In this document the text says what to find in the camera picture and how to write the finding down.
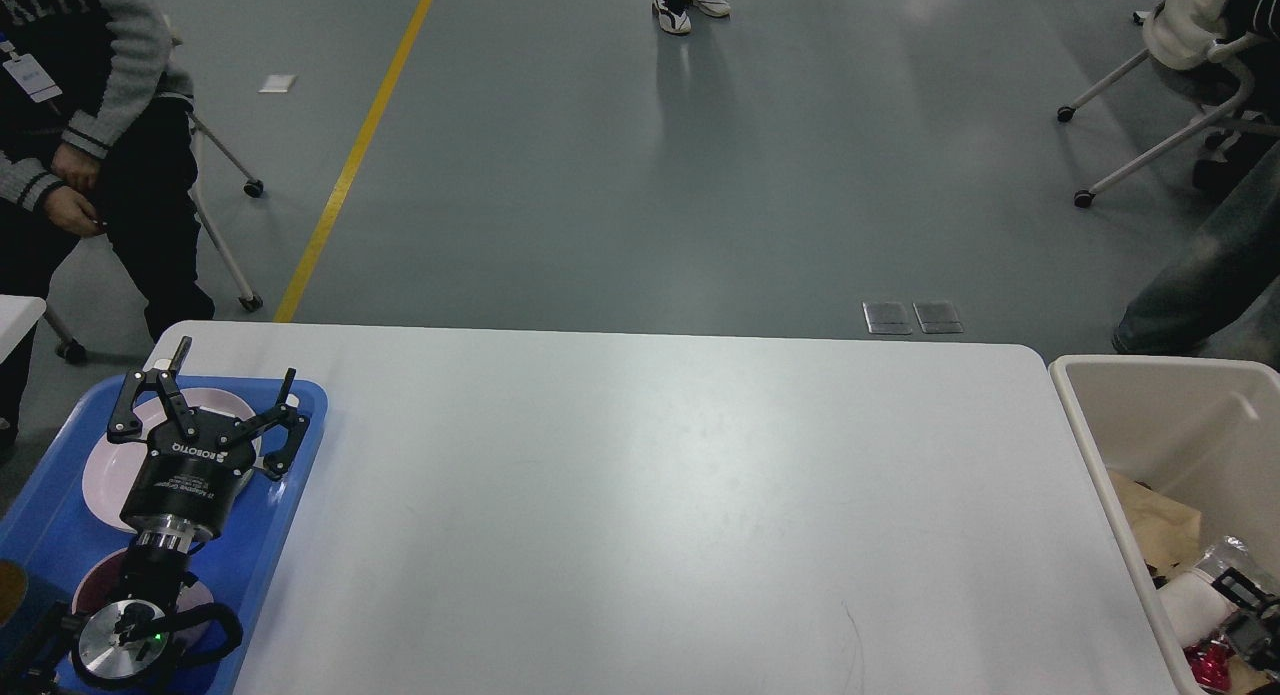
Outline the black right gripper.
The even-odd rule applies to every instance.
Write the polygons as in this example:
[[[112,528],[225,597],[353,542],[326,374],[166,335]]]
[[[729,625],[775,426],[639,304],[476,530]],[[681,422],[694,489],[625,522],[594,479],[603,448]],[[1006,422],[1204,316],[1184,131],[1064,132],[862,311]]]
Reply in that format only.
[[[1252,669],[1279,678],[1277,594],[1266,590],[1236,568],[1226,568],[1211,587],[1239,612],[1225,623],[1230,648]]]

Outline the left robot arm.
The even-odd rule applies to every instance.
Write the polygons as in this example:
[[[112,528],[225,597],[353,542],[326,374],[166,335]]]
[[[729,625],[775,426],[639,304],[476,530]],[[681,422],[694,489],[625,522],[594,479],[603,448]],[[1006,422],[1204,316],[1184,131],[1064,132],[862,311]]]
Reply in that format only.
[[[180,379],[187,349],[90,390],[3,518],[5,694],[233,685],[326,395],[293,370],[276,395]]]

